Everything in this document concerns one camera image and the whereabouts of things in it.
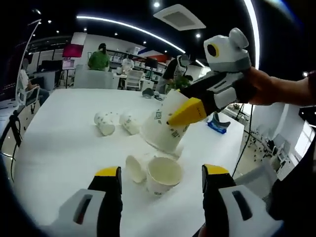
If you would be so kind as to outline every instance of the window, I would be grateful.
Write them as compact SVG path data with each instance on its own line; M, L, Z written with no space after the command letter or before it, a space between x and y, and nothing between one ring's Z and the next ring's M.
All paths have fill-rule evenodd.
M303 131L295 145L295 151L298 153L300 158L302 158L305 155L314 137L315 137L315 131L310 127L308 122L305 121L304 126L303 126Z

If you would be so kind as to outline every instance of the ceiling light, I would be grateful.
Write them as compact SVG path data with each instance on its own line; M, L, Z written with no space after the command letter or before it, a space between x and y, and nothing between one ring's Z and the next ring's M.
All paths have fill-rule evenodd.
M258 28L258 22L256 18L255 9L253 8L253 5L251 3L251 0L243 0L248 14L250 16L250 21L252 25L252 31L253 31L253 37L255 39L255 68L259 69L259 63L260 63L260 39L259 39L259 28Z
M136 26L128 25L128 24L123 23L123 22L120 22L120 21L114 21L114 20L110 20L110 19L106 19L106 18L92 17L92 16L77 16L77 19L87 19L87 20L105 21L105 22L115 23L115 24L118 24L118 25L121 25L121 26L126 26L126 27L129 27L129 28L132 28L132 29L141 31L141 32L143 32L143 33L145 33L145 34L148 34L148 35L150 35L150 36L152 36L152 37L154 37L154 38L156 38L156 39L158 39L158 40L160 40L160 41L162 41L162 42L165 42L165 43L167 43L168 45L174 47L175 49L177 49L177 50L180 51L181 53L185 53L185 51L184 51L182 48L180 48L180 47L174 45L173 43L167 41L166 39L163 39L163 38L161 38L161 37L159 37L159 36L157 36L157 35L155 35L155 34L153 34L153 33L151 33L151 32L145 31L145 30L143 30L143 29L141 29L141 28L138 28L138 27L136 27ZM205 67L205 65L203 65L203 63L201 63L199 60L196 60L196 62L197 62L198 64L200 64L202 67Z

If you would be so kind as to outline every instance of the person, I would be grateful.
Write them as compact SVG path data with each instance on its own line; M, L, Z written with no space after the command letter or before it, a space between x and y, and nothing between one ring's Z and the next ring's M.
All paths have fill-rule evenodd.
M172 83L178 76L183 76L189 64L190 61L187 55L179 55L177 58L171 60L166 71L158 81L156 91L159 92L159 94L165 94L166 85Z
M23 85L23 89L28 91L32 90L34 87L39 86L38 84L32 84L29 80L28 75L26 74L26 69L29 65L28 59L23 59L22 68L20 70L20 79ZM27 99L34 99L37 95L37 90L34 90L33 93ZM43 103L48 99L49 92L45 89L39 88L39 105L42 106Z
M316 105L316 71L299 81L271 77L267 73L251 68L244 73L246 79L257 88L249 103L270 105L283 102L298 106ZM282 180L277 180L271 191L269 214L276 220L283 220L281 230L274 236L299 236L302 231L314 231L315 182L316 182L316 139L305 156ZM199 237L212 236L203 225Z
M107 46L105 43L99 45L98 51L95 51L88 61L90 70L106 71L109 67L110 58L107 54Z
M127 72L134 68L133 55L129 54L127 58L124 58L122 61L123 72Z

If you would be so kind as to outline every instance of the ceiling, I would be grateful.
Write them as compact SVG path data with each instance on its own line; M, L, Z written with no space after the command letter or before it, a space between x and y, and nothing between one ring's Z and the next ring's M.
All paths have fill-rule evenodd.
M295 1L286 1L290 11L294 12L291 20L268 2L271 0L252 1L259 25L261 44L260 69L271 75L285 79L298 80L303 71L313 69L315 52L312 40L306 34L310 18L306 17L305 10L309 8L304 3L295 4ZM54 1L47 4L44 1L31 1L28 5L28 20L42 19L32 40L46 37L71 36L73 32L83 32L87 27L88 34L116 37L118 39L143 44L153 50L176 56L175 48L151 36L117 24L78 20L76 16L89 15L121 21L137 26L156 34L184 49L206 65L203 41L214 35L228 35L233 27L240 28L247 36L250 46L248 51L254 64L254 38L250 18L243 0L195 0L181 1L181 4L197 16L205 25L205 29L179 32L166 23L153 17L157 11L168 6L178 4L175 0L159 0L160 7L154 8L155 0L139 1ZM41 15L31 12L37 8Z

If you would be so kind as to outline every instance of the person sitting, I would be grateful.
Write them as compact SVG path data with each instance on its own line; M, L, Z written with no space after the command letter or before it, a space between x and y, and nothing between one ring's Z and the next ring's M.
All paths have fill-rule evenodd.
M28 75L26 74L26 69L29 65L29 61L25 58L22 61L22 67L20 70L20 78L23 85L23 89L28 91L32 90L34 87L39 86L38 84L32 84L29 80ZM33 93L28 97L28 99L34 99L37 95L37 90L34 90ZM45 89L39 88L39 105L42 106L43 103L48 99L49 92Z
M133 55L129 54L127 58L122 61L123 72L126 73L134 68Z
M107 46L105 43L99 45L98 51L95 51L88 61L90 70L106 71L110 64L110 58L107 54Z

